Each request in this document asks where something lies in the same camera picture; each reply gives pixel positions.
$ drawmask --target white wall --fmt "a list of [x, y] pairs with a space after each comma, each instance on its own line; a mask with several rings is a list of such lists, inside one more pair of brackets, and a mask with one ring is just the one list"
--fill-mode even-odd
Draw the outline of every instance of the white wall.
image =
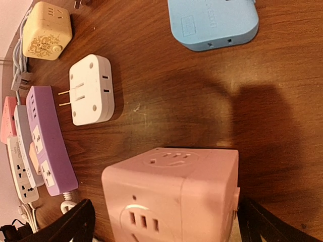
[[[0, 57], [6, 56], [9, 45], [31, 3], [32, 0], [0, 0]], [[11, 82], [11, 80], [2, 80], [0, 65], [0, 95], [3, 81]], [[3, 226], [11, 224], [14, 218], [20, 218], [17, 212], [20, 203], [11, 176], [6, 146], [1, 142], [0, 157], [0, 226]]]

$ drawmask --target white power cord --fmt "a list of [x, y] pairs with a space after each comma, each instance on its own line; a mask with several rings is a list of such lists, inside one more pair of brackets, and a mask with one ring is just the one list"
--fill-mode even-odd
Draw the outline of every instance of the white power cord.
[[[70, 211], [72, 208], [74, 208], [77, 203], [73, 202], [73, 194], [72, 192], [68, 192], [68, 193], [63, 193], [64, 199], [65, 201], [62, 202], [61, 204], [61, 211], [63, 214], [66, 214], [68, 211]], [[93, 238], [92, 242], [100, 242], [99, 240]]]
[[39, 231], [37, 220], [36, 220], [36, 209], [31, 203], [22, 204], [18, 209], [19, 214], [26, 221], [29, 223], [32, 232], [36, 233]]
[[13, 56], [12, 56], [12, 59], [13, 59], [13, 62], [14, 62], [14, 67], [13, 67], [13, 76], [14, 76], [14, 79], [13, 79], [13, 82], [12, 82], [12, 85], [11, 85], [11, 90], [13, 91], [16, 91], [16, 94], [17, 94], [17, 97], [20, 96], [19, 95], [19, 88], [20, 88], [20, 84], [22, 82], [22, 75], [23, 74], [27, 74], [27, 62], [28, 62], [28, 58], [25, 57], [23, 55], [23, 52], [22, 52], [22, 48], [23, 48], [23, 45], [22, 45], [22, 38], [23, 38], [23, 31], [24, 31], [24, 27], [26, 25], [26, 22], [27, 22], [27, 19], [30, 15], [32, 11], [32, 8], [30, 8], [25, 17], [23, 18], [21, 24], [20, 24], [20, 27], [19, 27], [19, 40], [18, 40], [18, 43], [16, 44], [15, 48], [14, 48], [14, 52], [13, 52]]

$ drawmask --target pink cube power socket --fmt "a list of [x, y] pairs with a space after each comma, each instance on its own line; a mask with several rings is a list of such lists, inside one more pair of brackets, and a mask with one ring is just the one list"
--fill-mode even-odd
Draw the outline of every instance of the pink cube power socket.
[[78, 188], [69, 159], [51, 86], [32, 86], [26, 100], [29, 128], [48, 193], [56, 196]]
[[16, 136], [14, 112], [17, 106], [16, 97], [6, 97], [1, 121], [1, 142], [7, 144], [7, 138]]
[[102, 174], [116, 242], [225, 242], [238, 208], [238, 151], [156, 148]]

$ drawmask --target plug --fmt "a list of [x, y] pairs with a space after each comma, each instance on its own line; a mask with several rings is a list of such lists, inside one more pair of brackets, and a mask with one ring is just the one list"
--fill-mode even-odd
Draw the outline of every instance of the plug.
[[23, 54], [53, 61], [60, 56], [72, 37], [69, 12], [52, 4], [38, 2], [23, 31]]
[[18, 137], [8, 137], [7, 145], [11, 172], [18, 198], [24, 204], [38, 200], [38, 190], [31, 186], [27, 176], [27, 171], [23, 163], [22, 154], [18, 144]]
[[70, 68], [70, 94], [73, 124], [108, 121], [115, 111], [111, 64], [105, 57], [90, 54]]
[[1, 121], [1, 131], [0, 137], [1, 142], [7, 144], [7, 138], [11, 136], [16, 136], [16, 126], [15, 126], [15, 107], [17, 106], [16, 97], [6, 97], [4, 103], [4, 110], [2, 112]]
[[35, 171], [37, 175], [41, 175], [38, 159], [37, 159], [37, 153], [36, 153], [36, 147], [34, 142], [30, 143], [30, 148], [29, 148], [29, 157], [31, 159], [31, 162], [35, 168]]

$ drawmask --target wooden surface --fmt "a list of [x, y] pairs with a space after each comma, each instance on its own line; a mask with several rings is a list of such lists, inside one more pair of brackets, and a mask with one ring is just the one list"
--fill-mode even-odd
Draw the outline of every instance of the wooden surface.
[[[95, 206], [99, 238], [113, 241], [103, 169], [154, 147], [185, 146], [238, 149], [242, 193], [323, 240], [322, 1], [258, 0], [251, 43], [203, 53], [174, 39], [166, 0], [93, 0], [79, 10], [72, 0], [50, 2], [70, 11], [74, 38], [59, 60], [30, 60], [32, 84], [53, 87], [79, 196]], [[70, 107], [58, 107], [68, 95], [57, 93], [69, 89], [71, 65], [90, 53], [112, 64], [116, 113], [76, 127]], [[5, 66], [5, 82], [11, 72]], [[40, 193], [44, 227], [61, 216], [62, 198], [45, 187]]]

